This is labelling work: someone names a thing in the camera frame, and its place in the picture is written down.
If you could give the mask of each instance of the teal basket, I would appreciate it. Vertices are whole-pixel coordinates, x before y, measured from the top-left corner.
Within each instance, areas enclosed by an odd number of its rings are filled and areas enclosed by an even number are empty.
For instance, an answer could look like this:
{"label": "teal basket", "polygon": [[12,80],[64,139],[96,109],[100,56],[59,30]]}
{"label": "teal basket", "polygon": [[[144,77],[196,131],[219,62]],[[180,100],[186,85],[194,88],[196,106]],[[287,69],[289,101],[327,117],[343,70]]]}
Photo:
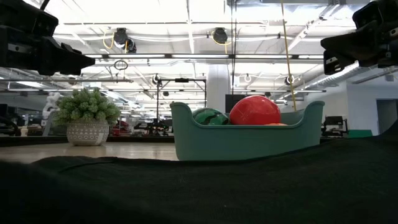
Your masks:
{"label": "teal basket", "polygon": [[177,157],[181,161],[240,160],[276,155],[319,144],[322,101],[282,113],[287,126],[198,124],[185,103],[172,103]]}

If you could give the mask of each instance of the potted plant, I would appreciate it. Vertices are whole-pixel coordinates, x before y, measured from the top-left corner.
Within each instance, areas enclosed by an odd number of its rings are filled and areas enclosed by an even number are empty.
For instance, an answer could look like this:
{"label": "potted plant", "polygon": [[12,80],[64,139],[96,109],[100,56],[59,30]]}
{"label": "potted plant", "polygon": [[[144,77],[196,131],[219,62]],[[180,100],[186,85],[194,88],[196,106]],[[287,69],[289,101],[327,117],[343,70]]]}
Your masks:
{"label": "potted plant", "polygon": [[57,102],[59,111],[54,123],[67,125],[68,141],[75,146],[98,146],[106,141],[109,125],[116,123],[120,110],[101,96],[100,89],[94,91],[74,90],[73,96],[63,97]]}

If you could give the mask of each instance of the red ball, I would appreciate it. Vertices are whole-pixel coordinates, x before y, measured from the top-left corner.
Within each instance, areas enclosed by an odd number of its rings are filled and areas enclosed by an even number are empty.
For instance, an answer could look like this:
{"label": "red ball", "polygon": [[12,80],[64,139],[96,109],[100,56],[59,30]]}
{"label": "red ball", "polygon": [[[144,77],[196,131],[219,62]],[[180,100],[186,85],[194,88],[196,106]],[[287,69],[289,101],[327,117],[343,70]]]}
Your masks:
{"label": "red ball", "polygon": [[229,118],[237,125],[280,123],[278,106],[264,96],[248,96],[232,108]]}

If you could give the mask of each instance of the white statue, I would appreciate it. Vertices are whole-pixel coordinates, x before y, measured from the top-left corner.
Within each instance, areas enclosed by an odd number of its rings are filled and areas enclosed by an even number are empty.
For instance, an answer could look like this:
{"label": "white statue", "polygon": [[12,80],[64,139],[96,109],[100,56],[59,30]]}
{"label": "white statue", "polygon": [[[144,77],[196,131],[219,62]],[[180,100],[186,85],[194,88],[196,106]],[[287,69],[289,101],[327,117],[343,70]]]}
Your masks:
{"label": "white statue", "polygon": [[59,110],[56,102],[58,101],[58,99],[60,97],[61,97],[60,93],[49,93],[49,96],[46,99],[47,103],[45,104],[45,106],[43,108],[42,126],[45,126],[47,119],[49,118],[51,112]]}

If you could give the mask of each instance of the metal frame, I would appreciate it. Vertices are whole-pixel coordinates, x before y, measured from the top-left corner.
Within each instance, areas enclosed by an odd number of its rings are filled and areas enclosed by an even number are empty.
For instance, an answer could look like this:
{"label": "metal frame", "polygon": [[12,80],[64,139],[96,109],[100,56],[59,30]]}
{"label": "metal frame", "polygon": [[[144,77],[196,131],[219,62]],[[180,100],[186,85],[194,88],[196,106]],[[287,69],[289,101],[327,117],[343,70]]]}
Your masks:
{"label": "metal frame", "polygon": [[[161,89],[159,89],[159,84],[161,83],[161,81],[165,81],[166,83],[162,86]],[[199,84],[198,86],[201,88],[202,91],[205,92],[205,107],[206,107],[206,101],[207,101],[207,83],[205,79],[196,79],[196,78],[175,78],[175,79],[158,79],[157,83],[156,83],[156,123],[159,122],[159,92],[161,90],[163,90],[163,88],[169,84],[170,82],[177,82],[177,83],[186,83],[186,82],[195,82],[196,84],[198,84],[197,82],[204,82],[205,83],[205,89],[203,89]]]}

